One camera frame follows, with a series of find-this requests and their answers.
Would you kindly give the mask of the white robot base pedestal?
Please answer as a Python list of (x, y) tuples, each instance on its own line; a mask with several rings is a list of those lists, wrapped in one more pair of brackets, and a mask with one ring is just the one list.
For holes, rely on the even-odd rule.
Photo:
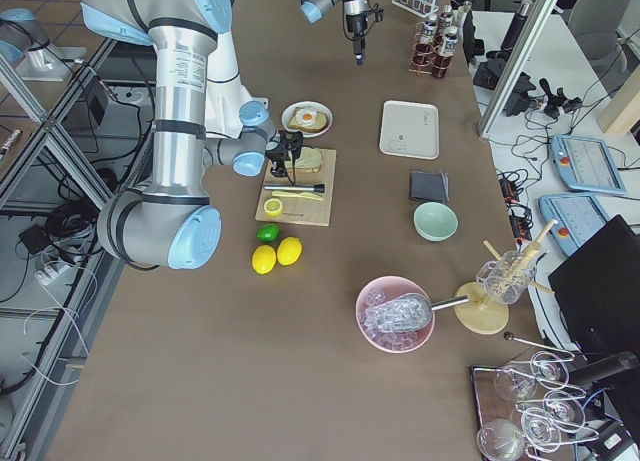
[(259, 137), (246, 128), (241, 108), (253, 101), (243, 85), (231, 32), (230, 0), (206, 0), (204, 17), (217, 34), (217, 47), (208, 56), (204, 126), (208, 138), (235, 139), (243, 148), (256, 147)]

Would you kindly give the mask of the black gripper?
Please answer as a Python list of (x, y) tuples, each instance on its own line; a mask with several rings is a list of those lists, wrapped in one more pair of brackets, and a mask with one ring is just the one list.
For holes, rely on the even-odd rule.
[(365, 37), (371, 30), (369, 18), (373, 16), (372, 24), (381, 23), (384, 20), (384, 9), (378, 3), (364, 1), (355, 8), (354, 13), (344, 15), (343, 31), (345, 36), (352, 40), (354, 58), (357, 65), (365, 62)]
[(301, 131), (279, 130), (265, 147), (265, 156), (271, 162), (271, 175), (276, 178), (285, 178), (285, 161), (295, 161), (300, 156), (302, 147)]

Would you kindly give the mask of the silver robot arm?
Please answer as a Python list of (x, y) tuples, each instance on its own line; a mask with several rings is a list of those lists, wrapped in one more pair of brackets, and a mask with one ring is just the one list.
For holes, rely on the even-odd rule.
[(366, 37), (375, 23), (384, 19), (384, 9), (371, 0), (298, 0), (300, 9), (309, 23), (319, 22), (337, 5), (342, 8), (342, 29), (352, 44), (356, 64), (366, 60)]
[(219, 139), (207, 135), (208, 62), (233, 46), (231, 1), (81, 0), (81, 7), (93, 32), (151, 46), (157, 56), (152, 172), (102, 209), (100, 242), (135, 269), (197, 269), (215, 252), (222, 231), (204, 173), (227, 164), (256, 176), (279, 137), (269, 111), (252, 99), (236, 110), (239, 128)]

